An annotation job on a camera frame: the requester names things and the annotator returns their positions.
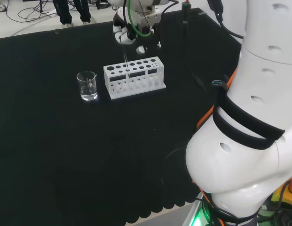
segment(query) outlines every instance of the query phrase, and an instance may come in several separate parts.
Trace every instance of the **cable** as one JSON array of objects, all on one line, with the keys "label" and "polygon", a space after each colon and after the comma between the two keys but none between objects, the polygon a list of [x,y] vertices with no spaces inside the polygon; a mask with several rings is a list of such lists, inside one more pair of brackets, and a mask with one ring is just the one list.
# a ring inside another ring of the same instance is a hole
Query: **cable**
[{"label": "cable", "polygon": [[224,24],[222,23],[222,21],[219,21],[221,27],[229,34],[231,34],[232,36],[235,36],[237,38],[240,38],[240,39],[243,39],[244,37],[242,35],[239,35],[239,34],[236,34],[236,33],[233,33],[232,31],[230,31],[229,29],[227,29]]},{"label": "cable", "polygon": [[[46,1],[43,1],[41,4],[44,4],[42,7],[45,7],[45,5],[48,3],[48,2],[52,2],[52,1],[49,1],[49,0],[46,0]],[[69,11],[74,11],[73,9],[75,8],[74,4],[72,1],[68,1],[67,2],[69,5],[73,6],[73,8],[71,8]],[[33,21],[36,21],[36,20],[40,20],[40,19],[43,19],[45,17],[48,17],[50,15],[54,15],[54,14],[57,14],[57,13],[52,13],[52,14],[48,14],[48,12],[41,12],[38,7],[40,6],[40,4],[38,4],[37,6],[35,7],[29,7],[29,8],[25,8],[25,9],[22,9],[20,10],[17,15],[18,17],[20,17],[21,19],[24,19],[25,21],[17,21],[17,20],[14,20],[12,19],[11,17],[8,16],[8,7],[9,7],[9,0],[8,0],[8,3],[7,3],[7,10],[6,10],[6,16],[10,19],[10,20],[13,20],[15,22],[18,22],[18,23],[27,23],[27,22],[33,22]],[[22,17],[20,16],[19,14],[25,10],[28,10],[28,9],[33,9],[33,11],[27,16],[27,17]],[[33,12],[38,12],[40,13],[40,15],[38,17],[35,17],[35,18],[28,18]]]},{"label": "cable", "polygon": [[177,0],[169,0],[169,1],[174,2],[174,3],[171,4],[171,5],[169,5],[168,7],[166,7],[166,8],[163,10],[163,12],[161,13],[161,18],[160,18],[160,22],[159,22],[159,27],[160,27],[160,23],[161,23],[161,21],[162,21],[164,15],[165,15],[165,12],[166,12],[169,8],[171,8],[172,6],[177,5],[177,4],[179,3],[179,1],[177,1]]},{"label": "cable", "polygon": [[141,37],[149,37],[151,35],[151,32],[149,32],[148,34],[140,33],[139,30],[137,30],[136,27],[134,26],[134,23],[133,23],[132,18],[131,18],[131,13],[130,13],[130,2],[131,2],[131,0],[128,0],[127,9],[128,9],[128,17],[129,17],[130,24],[131,24],[133,30]]},{"label": "cable", "polygon": [[140,3],[141,10],[142,10],[142,14],[144,15],[144,18],[145,18],[145,20],[147,21],[148,28],[150,28],[150,26],[149,26],[149,23],[148,23],[148,20],[147,20],[147,18],[146,18],[146,16],[145,16],[144,10],[142,9],[142,4],[141,4],[141,1],[140,1],[140,0],[138,0],[138,2]]},{"label": "cable", "polygon": [[[163,163],[161,164],[161,171],[162,171],[162,169],[163,169],[163,166],[164,166],[165,161],[167,160],[167,158],[169,158],[172,154],[174,154],[175,152],[177,152],[177,151],[179,151],[179,150],[181,150],[181,149],[183,149],[183,148],[185,148],[185,147],[187,147],[187,146],[185,145],[185,146],[178,147],[178,148],[172,150],[172,151],[171,151],[171,152],[165,157],[165,159],[163,160]],[[165,183],[164,183],[164,181],[163,181],[161,175],[162,175],[162,172],[160,173],[160,180],[161,180],[162,184],[164,185]]]},{"label": "cable", "polygon": [[286,211],[286,212],[289,212],[289,213],[292,213],[292,210],[290,209],[284,209],[284,208],[281,208],[282,206],[282,201],[283,201],[283,196],[284,196],[284,191],[286,189],[286,187],[288,186],[288,184],[290,183],[291,180],[288,180],[284,183],[283,187],[282,187],[282,190],[281,190],[281,194],[279,196],[279,200],[278,200],[278,205],[277,205],[277,208],[274,209],[274,214],[271,215],[271,216],[268,216],[268,217],[265,217],[265,218],[260,218],[258,219],[258,223],[263,223],[263,222],[266,222],[266,221],[269,221],[269,220],[274,220],[275,223],[276,223],[276,215],[279,211]]},{"label": "cable", "polygon": [[125,14],[126,3],[127,3],[127,0],[124,0],[124,3],[123,3],[123,18],[124,18],[125,25],[128,26],[127,19],[126,19],[126,14]]}]

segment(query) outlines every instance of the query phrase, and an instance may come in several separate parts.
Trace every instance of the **floor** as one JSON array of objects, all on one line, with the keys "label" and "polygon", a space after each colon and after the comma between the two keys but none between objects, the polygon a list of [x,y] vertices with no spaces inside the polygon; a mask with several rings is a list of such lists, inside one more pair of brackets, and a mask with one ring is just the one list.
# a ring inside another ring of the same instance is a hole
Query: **floor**
[{"label": "floor", "polygon": [[[7,6],[8,0],[0,0],[0,2]],[[17,21],[25,21],[21,19],[17,13],[25,8],[35,7],[38,5],[38,1],[28,1],[23,2],[22,0],[9,0],[8,11],[7,14],[10,18]],[[181,6],[178,4],[176,7],[172,7],[173,10],[179,10]],[[158,6],[160,9],[164,9],[166,6]],[[44,12],[50,12],[55,9],[52,2],[48,2],[44,8]],[[21,12],[19,15],[22,17],[27,17],[33,11],[32,8]],[[115,15],[115,11],[112,10],[111,7],[106,9],[97,10],[96,7],[89,7],[90,14],[95,18],[97,23],[112,21],[113,16]],[[83,25],[80,20],[80,14],[77,11],[72,11],[72,21],[74,26]],[[29,18],[36,18],[39,16],[38,12],[33,12]],[[33,32],[42,32],[42,31],[50,31],[54,29],[61,29],[61,23],[59,21],[59,17],[46,17],[43,19],[36,20],[34,22],[25,22],[18,23],[6,16],[5,12],[0,13],[0,38],[10,37],[14,35],[20,34],[28,34]]]}]

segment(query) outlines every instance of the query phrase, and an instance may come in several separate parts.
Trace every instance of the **white test tube rack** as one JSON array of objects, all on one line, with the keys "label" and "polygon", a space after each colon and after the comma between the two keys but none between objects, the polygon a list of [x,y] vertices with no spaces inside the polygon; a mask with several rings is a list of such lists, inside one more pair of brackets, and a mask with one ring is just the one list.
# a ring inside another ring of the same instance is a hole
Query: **white test tube rack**
[{"label": "white test tube rack", "polygon": [[164,89],[164,68],[158,57],[105,66],[105,85],[111,99]]}]

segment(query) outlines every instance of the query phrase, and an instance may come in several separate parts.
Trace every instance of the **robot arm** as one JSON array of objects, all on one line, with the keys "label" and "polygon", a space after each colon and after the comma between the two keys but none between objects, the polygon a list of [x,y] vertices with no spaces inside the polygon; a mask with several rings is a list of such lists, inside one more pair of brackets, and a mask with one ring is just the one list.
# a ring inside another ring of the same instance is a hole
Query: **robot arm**
[{"label": "robot arm", "polygon": [[[108,2],[116,7],[123,7],[124,0],[108,0]],[[131,2],[131,9],[137,12],[141,11],[141,6],[147,8],[148,6],[157,6],[168,4],[169,0],[135,0]]]},{"label": "robot arm", "polygon": [[[128,16],[127,8],[123,8],[124,1],[127,6],[126,0],[108,0],[111,5],[119,7],[114,18],[113,18],[113,32],[115,33],[116,40],[120,44],[129,45],[135,41],[136,34],[133,29],[131,29],[130,19]],[[158,24],[161,18],[161,11],[156,9],[155,5],[165,5],[169,0],[133,0],[130,3],[131,9],[131,19],[134,27],[141,33],[143,31],[149,32],[149,29],[153,27],[154,24]]]},{"label": "robot arm", "polygon": [[[238,218],[255,214],[292,177],[291,28],[292,0],[247,0],[237,74],[226,93],[246,113],[284,130],[282,136],[269,147],[253,148],[222,131],[213,114],[187,146],[186,163],[195,183],[212,194],[217,207]],[[227,112],[214,108],[229,130],[239,130],[252,140],[264,139]]]}]

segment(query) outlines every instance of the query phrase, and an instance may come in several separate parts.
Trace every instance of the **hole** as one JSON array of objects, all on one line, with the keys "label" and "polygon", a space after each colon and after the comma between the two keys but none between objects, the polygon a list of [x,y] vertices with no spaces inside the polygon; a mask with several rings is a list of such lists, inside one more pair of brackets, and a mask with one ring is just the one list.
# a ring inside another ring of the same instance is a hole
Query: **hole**
[{"label": "hole", "polygon": [[282,51],[282,49],[279,46],[267,46],[267,49],[273,53],[278,53]]},{"label": "hole", "polygon": [[275,72],[272,70],[272,69],[269,69],[269,68],[263,68],[261,70],[261,72],[264,74],[264,75],[267,75],[267,76],[272,76],[275,74]]},{"label": "hole", "polygon": [[156,72],[157,72],[157,69],[148,70],[148,74],[153,74],[153,73],[156,73]]},{"label": "hole", "polygon": [[119,75],[119,76],[115,76],[115,77],[112,77],[112,78],[109,78],[109,81],[118,81],[118,80],[122,80],[122,79],[125,79],[126,78],[126,75]]},{"label": "hole", "polygon": [[220,143],[220,147],[222,148],[222,150],[226,153],[230,153],[231,149],[228,145],[226,145],[225,143]]},{"label": "hole", "polygon": [[264,103],[264,100],[257,96],[251,96],[251,99],[259,105],[262,105]]},{"label": "hole", "polygon": [[226,209],[228,209],[228,208],[229,208],[227,205],[225,205],[225,204],[224,204],[224,203],[222,203],[221,201],[220,201],[220,203],[221,203],[221,205],[222,205],[224,208],[226,208]]},{"label": "hole", "polygon": [[288,13],[289,7],[284,4],[275,3],[272,6],[273,6],[273,9],[276,10],[277,12],[285,13],[285,14]]}]

